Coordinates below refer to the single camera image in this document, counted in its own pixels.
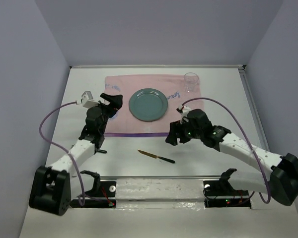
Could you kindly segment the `teal ceramic plate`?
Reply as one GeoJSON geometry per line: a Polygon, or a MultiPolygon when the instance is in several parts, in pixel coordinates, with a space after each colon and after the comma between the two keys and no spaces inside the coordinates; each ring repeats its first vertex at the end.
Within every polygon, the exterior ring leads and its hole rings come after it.
{"type": "Polygon", "coordinates": [[[129,111],[138,120],[152,122],[167,112],[168,100],[159,90],[145,88],[136,91],[129,99],[129,111]]]}

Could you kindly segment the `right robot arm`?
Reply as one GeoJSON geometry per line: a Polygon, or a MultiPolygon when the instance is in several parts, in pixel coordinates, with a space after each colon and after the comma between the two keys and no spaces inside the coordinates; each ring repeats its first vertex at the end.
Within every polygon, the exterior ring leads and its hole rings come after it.
{"type": "Polygon", "coordinates": [[[268,199],[290,206],[298,196],[298,158],[288,153],[285,156],[252,145],[247,138],[241,139],[229,129],[212,125],[206,113],[200,109],[180,106],[181,119],[170,123],[166,143],[176,146],[192,139],[220,153],[233,156],[259,171],[238,181],[241,173],[228,169],[221,174],[219,189],[223,194],[238,190],[252,190],[267,194],[268,199]]]}

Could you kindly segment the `clear drinking glass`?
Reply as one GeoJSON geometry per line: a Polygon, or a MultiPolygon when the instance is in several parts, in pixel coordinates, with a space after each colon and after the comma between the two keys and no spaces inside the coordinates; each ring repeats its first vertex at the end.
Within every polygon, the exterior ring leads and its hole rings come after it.
{"type": "Polygon", "coordinates": [[[184,88],[186,92],[193,92],[199,83],[199,76],[196,73],[189,72],[184,75],[184,88]]]}

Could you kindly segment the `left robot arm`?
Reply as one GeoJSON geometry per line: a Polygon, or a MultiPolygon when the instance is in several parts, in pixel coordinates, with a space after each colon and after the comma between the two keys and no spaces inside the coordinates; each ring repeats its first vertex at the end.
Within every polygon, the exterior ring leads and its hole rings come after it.
{"type": "Polygon", "coordinates": [[[86,198],[101,192],[109,208],[115,206],[101,184],[99,173],[79,167],[101,148],[107,122],[121,109],[122,95],[100,95],[104,102],[95,101],[91,92],[85,91],[79,100],[68,105],[81,105],[86,108],[85,125],[76,143],[71,149],[53,142],[44,135],[41,137],[51,145],[64,151],[64,155],[49,166],[36,169],[29,197],[29,207],[62,216],[68,210],[73,198],[80,206],[85,205],[86,198]]]}

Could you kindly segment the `pink cloth placemat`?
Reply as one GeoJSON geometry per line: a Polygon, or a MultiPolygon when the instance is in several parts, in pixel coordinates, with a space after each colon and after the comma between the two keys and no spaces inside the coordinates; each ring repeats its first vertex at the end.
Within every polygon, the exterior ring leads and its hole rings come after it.
{"type": "Polygon", "coordinates": [[[204,107],[197,75],[107,76],[105,94],[123,96],[121,109],[106,127],[105,134],[111,137],[167,136],[171,122],[204,107]]]}

